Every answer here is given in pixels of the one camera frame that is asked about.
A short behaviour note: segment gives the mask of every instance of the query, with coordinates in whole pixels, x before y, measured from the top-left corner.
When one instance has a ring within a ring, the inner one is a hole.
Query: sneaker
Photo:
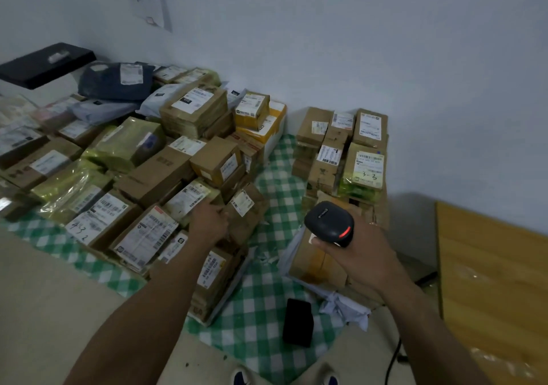
[[[322,385],[339,385],[339,378],[333,371],[327,371],[323,376]]]
[[[239,366],[231,375],[230,385],[250,385],[251,379],[246,368]]]

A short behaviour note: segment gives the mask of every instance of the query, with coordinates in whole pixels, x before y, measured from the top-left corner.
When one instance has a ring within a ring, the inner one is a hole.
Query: wooden board
[[[445,322],[494,383],[548,383],[548,238],[436,209]]]

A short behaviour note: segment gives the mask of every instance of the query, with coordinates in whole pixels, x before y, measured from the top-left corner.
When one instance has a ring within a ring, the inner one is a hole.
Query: checkered tablecloth
[[[293,136],[283,136],[270,156],[269,166],[255,182],[270,198],[270,209],[265,222],[249,240],[249,246],[257,249],[242,285],[211,326],[203,327],[191,318],[185,323],[187,331],[197,335],[202,342],[231,354],[272,383],[287,383],[297,378],[327,351],[343,326],[338,316],[319,314],[319,303],[302,286],[278,274],[278,254],[293,238],[302,221],[300,201],[305,183],[291,175],[294,143]],[[81,250],[64,229],[34,213],[17,223],[3,224],[37,249],[73,264],[124,297],[144,285],[127,271]],[[312,303],[314,333],[309,349],[286,345],[282,341],[289,298]]]

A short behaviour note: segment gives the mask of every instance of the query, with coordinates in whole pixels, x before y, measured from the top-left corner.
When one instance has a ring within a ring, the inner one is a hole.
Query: white wall
[[[308,105],[378,110],[399,249],[434,262],[432,199],[548,233],[548,0],[166,2],[171,32],[127,0],[0,0],[0,61],[65,41],[210,67],[285,101],[291,132]]]

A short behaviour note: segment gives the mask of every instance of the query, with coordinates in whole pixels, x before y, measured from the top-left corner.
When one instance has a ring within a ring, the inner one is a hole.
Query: floor
[[[60,384],[124,298],[3,228],[0,239],[0,384]],[[294,383],[317,383],[328,364],[342,384],[383,384],[397,340],[394,320],[379,308],[366,333],[346,326],[329,352]],[[159,383],[226,385],[238,362],[224,356],[183,333]],[[268,383],[258,375],[253,382]],[[413,383],[411,369],[395,364],[389,384]]]

